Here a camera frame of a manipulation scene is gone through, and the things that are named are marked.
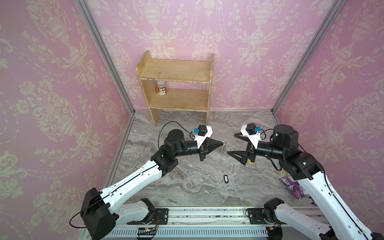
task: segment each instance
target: gray marble surface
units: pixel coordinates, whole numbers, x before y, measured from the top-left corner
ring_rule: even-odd
[[[199,124],[205,124],[205,113],[163,112],[157,127],[153,126],[149,112],[136,112],[131,133],[115,174],[114,182],[120,181],[141,167],[158,150],[157,137],[163,125],[177,121],[191,131]],[[256,166],[243,166],[230,157],[227,151],[245,150],[247,143],[234,138],[243,124],[254,122],[263,129],[274,126],[269,112],[211,112],[209,125],[211,138],[226,141],[227,146],[220,160],[220,148],[216,149],[203,162],[198,155],[178,157],[179,164],[161,179],[140,190],[127,203],[148,198],[155,206],[262,206],[274,197],[290,205],[310,205],[309,198],[297,200],[279,179],[271,162],[264,157],[256,157]],[[168,124],[160,136],[160,145],[176,123]],[[229,183],[224,182],[228,175]]]

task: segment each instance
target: floral wallpaper pattern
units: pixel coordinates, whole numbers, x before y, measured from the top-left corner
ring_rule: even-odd
[[[333,0],[86,2],[135,109],[147,109],[135,73],[146,50],[182,60],[215,53],[211,109],[271,109]]]
[[[384,2],[348,0],[277,114],[376,231],[384,228],[383,43]]]
[[[77,239],[129,116],[73,1],[1,1],[0,239]]]

